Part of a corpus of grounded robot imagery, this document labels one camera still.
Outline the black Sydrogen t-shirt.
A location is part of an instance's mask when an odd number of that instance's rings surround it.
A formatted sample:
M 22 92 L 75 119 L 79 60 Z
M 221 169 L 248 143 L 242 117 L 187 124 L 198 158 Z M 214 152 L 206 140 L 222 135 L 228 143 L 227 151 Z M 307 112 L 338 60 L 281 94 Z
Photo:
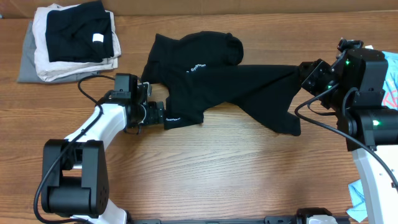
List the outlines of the black Sydrogen t-shirt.
M 167 87 L 164 128 L 201 124 L 224 102 L 240 107 L 276 133 L 299 136 L 289 113 L 300 90 L 295 65 L 243 65 L 242 42 L 230 33 L 202 31 L 175 40 L 156 34 L 142 81 Z

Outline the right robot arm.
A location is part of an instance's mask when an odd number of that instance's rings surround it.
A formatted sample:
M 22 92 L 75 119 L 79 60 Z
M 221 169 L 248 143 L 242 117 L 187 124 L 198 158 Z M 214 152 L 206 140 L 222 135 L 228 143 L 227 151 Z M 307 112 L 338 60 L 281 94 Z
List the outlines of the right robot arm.
M 384 106 L 383 89 L 391 65 L 386 55 L 361 40 L 341 39 L 336 61 L 299 66 L 302 88 L 313 98 L 295 115 L 346 139 L 360 175 L 370 223 L 397 223 L 397 110 Z M 333 128 L 299 113 L 319 100 L 337 118 Z

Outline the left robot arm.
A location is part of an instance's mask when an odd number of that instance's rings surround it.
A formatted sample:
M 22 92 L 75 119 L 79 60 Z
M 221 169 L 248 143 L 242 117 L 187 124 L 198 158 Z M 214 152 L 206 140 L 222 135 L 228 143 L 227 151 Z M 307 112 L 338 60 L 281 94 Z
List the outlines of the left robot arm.
M 49 222 L 44 211 L 59 215 L 59 223 L 132 223 L 129 212 L 110 199 L 105 151 L 119 132 L 163 122 L 164 104 L 148 101 L 150 89 L 136 79 L 115 80 L 79 129 L 45 143 L 33 202 L 40 222 Z

